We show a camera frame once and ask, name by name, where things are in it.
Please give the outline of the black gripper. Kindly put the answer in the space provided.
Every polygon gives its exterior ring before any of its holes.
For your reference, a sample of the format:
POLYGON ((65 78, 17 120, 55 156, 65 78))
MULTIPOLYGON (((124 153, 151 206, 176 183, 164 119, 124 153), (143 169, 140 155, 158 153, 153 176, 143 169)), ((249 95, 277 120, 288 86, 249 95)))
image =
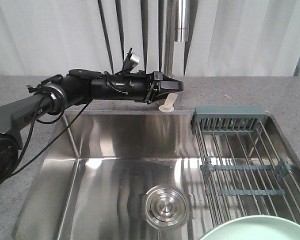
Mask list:
POLYGON ((91 97, 94 100, 124 100, 151 104, 159 95, 184 90, 182 81, 163 76, 162 72, 103 74, 91 81, 91 97))

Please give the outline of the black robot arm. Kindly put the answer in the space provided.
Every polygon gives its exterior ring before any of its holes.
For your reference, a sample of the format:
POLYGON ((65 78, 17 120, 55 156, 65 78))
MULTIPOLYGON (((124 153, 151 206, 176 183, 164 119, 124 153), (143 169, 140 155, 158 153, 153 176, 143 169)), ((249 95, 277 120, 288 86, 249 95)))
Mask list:
POLYGON ((61 116, 69 107, 93 100, 151 104, 183 91, 184 86, 160 71, 132 73, 126 68, 110 74, 72 69, 66 76, 58 74, 27 89, 30 97, 0 106, 0 184, 18 167, 29 145, 23 142, 21 130, 30 126, 32 132, 43 115, 61 116))

